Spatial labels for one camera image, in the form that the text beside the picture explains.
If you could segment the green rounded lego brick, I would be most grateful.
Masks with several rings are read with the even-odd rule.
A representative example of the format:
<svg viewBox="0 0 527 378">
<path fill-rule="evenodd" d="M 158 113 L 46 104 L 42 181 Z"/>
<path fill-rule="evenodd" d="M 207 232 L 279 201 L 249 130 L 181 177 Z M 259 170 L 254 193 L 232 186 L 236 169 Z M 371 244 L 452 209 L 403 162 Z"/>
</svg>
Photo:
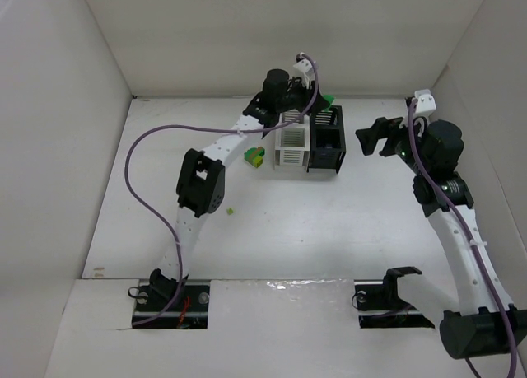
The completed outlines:
<svg viewBox="0 0 527 378">
<path fill-rule="evenodd" d="M 319 110 L 320 111 L 328 110 L 332 106 L 334 100 L 335 100 L 334 96 L 331 96 L 329 94 L 322 95 L 322 99 L 319 105 Z"/>
</svg>

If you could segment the lime square lego brick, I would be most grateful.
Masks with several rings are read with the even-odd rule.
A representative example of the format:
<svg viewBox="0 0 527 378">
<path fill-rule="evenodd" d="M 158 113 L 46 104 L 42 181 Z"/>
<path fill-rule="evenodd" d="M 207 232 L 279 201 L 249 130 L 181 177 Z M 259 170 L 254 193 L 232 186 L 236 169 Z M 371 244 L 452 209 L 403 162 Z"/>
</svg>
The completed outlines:
<svg viewBox="0 0 527 378">
<path fill-rule="evenodd" d="M 254 168 L 259 168 L 264 162 L 264 159 L 261 156 L 257 156 L 252 160 L 252 166 Z"/>
</svg>

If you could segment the green rectangular lego brick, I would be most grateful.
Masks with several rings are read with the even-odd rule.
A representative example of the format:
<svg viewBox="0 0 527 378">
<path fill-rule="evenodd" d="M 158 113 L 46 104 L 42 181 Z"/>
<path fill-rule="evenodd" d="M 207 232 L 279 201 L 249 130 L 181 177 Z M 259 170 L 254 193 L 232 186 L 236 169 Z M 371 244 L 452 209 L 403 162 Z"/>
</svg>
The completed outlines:
<svg viewBox="0 0 527 378">
<path fill-rule="evenodd" d="M 264 161 L 264 156 L 260 152 L 246 152 L 244 159 L 254 168 L 259 168 Z"/>
</svg>

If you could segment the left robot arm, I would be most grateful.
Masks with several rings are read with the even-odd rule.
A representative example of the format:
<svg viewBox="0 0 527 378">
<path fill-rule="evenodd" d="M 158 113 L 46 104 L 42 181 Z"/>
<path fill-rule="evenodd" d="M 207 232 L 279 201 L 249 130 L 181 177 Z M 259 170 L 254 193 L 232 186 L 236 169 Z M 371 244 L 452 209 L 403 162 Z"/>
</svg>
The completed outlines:
<svg viewBox="0 0 527 378">
<path fill-rule="evenodd" d="M 191 148 L 184 154 L 176 183 L 177 213 L 169 224 L 175 245 L 163 256 L 149 278 L 149 288 L 174 303 L 189 275 L 186 259 L 192 254 L 204 222 L 222 204 L 225 196 L 226 170 L 249 149 L 281 125 L 280 115 L 295 110 L 307 115 L 323 109 L 327 101 L 319 93 L 319 75 L 307 60 L 297 65 L 298 77 L 282 69 L 268 71 L 261 92 L 249 102 L 234 126 L 214 129 L 221 136 L 208 147 Z"/>
</svg>

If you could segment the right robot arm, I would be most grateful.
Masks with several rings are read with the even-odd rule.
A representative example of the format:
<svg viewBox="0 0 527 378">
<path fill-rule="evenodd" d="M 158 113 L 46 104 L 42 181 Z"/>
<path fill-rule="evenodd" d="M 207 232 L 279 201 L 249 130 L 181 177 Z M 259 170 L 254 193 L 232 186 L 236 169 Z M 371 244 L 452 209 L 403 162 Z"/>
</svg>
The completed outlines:
<svg viewBox="0 0 527 378">
<path fill-rule="evenodd" d="M 420 268 L 390 268 L 381 280 L 357 283 L 358 309 L 417 310 L 455 360 L 509 354 L 515 362 L 526 311 L 502 286 L 478 233 L 472 194 L 456 170 L 464 150 L 459 127 L 422 116 L 410 123 L 381 117 L 356 135 L 364 155 L 385 140 L 380 155 L 398 156 L 413 171 L 413 194 L 441 243 L 457 293 L 445 294 Z"/>
</svg>

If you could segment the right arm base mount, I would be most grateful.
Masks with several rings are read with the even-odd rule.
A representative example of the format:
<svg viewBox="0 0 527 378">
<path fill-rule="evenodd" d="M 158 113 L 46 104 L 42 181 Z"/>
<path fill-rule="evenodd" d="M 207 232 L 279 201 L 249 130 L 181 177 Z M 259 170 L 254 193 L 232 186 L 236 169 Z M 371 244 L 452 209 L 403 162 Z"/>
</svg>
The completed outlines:
<svg viewBox="0 0 527 378">
<path fill-rule="evenodd" d="M 415 267 L 389 268 L 382 279 L 354 281 L 352 307 L 361 329 L 434 329 L 435 325 L 414 306 L 399 297 L 398 281 L 422 275 Z"/>
</svg>

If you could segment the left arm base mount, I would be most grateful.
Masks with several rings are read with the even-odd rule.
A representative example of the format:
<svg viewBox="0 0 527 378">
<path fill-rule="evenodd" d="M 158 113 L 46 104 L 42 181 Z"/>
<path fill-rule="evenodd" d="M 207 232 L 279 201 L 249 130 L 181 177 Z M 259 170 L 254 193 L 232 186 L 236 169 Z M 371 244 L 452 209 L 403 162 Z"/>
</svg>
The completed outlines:
<svg viewBox="0 0 527 378">
<path fill-rule="evenodd" d="M 134 329 L 206 329 L 211 283 L 183 278 L 167 279 L 154 270 L 149 279 L 128 289 L 134 301 Z"/>
</svg>

